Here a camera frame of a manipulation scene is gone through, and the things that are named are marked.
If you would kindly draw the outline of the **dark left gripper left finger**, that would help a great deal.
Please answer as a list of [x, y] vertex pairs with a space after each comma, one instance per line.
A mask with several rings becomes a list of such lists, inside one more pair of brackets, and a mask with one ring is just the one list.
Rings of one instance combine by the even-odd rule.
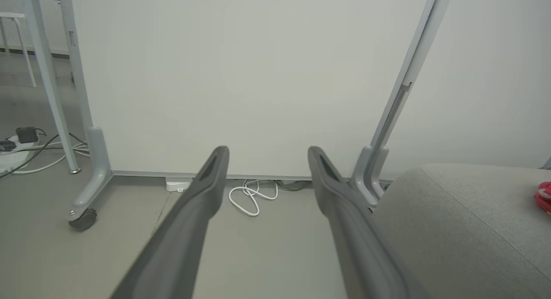
[[221, 207], [229, 149], [218, 146], [112, 293], [113, 299], [190, 299], [208, 223]]

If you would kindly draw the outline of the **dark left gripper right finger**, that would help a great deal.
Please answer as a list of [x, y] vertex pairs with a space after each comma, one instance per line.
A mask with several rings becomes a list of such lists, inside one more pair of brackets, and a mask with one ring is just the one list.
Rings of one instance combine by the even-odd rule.
[[427, 292], [388, 242], [366, 199], [318, 146], [308, 149], [319, 209], [328, 218], [349, 299], [424, 299]]

